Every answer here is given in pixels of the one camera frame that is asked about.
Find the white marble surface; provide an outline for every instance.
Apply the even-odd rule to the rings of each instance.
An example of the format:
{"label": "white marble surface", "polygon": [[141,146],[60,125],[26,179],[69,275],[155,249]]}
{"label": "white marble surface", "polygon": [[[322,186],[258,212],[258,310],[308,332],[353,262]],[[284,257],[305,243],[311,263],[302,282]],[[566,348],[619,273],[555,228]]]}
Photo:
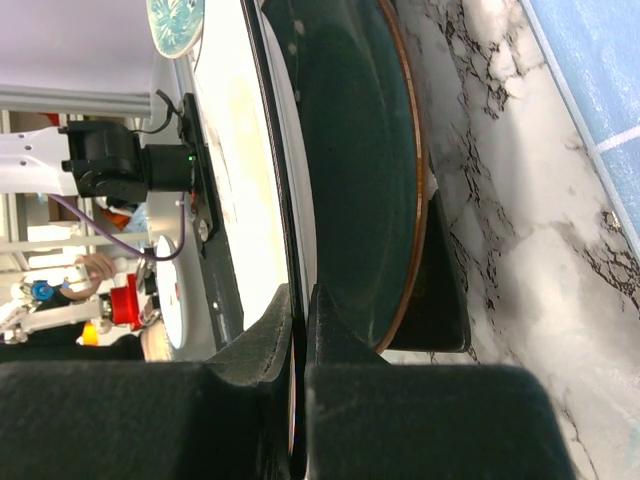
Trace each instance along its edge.
{"label": "white marble surface", "polygon": [[532,371],[584,479],[640,478],[640,267],[517,0],[397,0],[422,59],[468,354]]}

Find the orange object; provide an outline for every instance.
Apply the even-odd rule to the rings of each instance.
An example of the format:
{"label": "orange object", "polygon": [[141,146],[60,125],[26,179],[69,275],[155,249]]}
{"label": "orange object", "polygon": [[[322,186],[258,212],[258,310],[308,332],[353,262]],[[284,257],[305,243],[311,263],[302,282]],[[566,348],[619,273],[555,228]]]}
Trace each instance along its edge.
{"label": "orange object", "polygon": [[113,223],[116,228],[120,231],[124,230],[129,222],[131,221],[131,217],[127,217],[126,215],[120,215],[119,213],[113,213],[109,210],[101,209],[102,215],[105,216],[111,223]]}
{"label": "orange object", "polygon": [[42,115],[47,117],[54,127],[60,126],[60,117],[57,113],[43,113]]}
{"label": "orange object", "polygon": [[87,322],[84,324],[84,330],[82,331],[82,344],[83,345],[98,345],[98,331],[93,323]]}

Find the person's hand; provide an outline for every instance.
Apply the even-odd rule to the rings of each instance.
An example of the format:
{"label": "person's hand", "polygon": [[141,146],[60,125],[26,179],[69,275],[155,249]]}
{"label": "person's hand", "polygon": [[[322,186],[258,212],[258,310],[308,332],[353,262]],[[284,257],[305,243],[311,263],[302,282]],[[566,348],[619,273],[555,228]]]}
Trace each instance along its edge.
{"label": "person's hand", "polygon": [[74,292],[70,288],[60,290],[65,297],[74,302],[86,300],[98,291],[102,282],[115,277],[116,273],[118,273],[113,260],[102,253],[84,255],[80,257],[75,264],[85,266],[91,280],[91,287],[80,292]]}

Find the dark green bowl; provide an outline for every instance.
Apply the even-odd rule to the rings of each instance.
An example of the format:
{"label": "dark green bowl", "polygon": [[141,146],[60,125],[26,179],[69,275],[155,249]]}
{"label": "dark green bowl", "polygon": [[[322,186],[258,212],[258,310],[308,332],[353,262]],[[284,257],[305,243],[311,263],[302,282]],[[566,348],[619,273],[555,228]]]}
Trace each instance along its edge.
{"label": "dark green bowl", "polygon": [[267,0],[307,151],[318,283],[372,348],[400,324],[426,222],[426,148],[387,0]]}

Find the white wall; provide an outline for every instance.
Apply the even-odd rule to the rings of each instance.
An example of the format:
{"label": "white wall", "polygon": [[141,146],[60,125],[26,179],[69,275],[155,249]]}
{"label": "white wall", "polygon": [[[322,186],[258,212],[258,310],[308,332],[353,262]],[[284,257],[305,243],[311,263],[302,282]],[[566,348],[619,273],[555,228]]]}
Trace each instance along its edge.
{"label": "white wall", "polygon": [[145,0],[2,0],[0,89],[149,93]]}

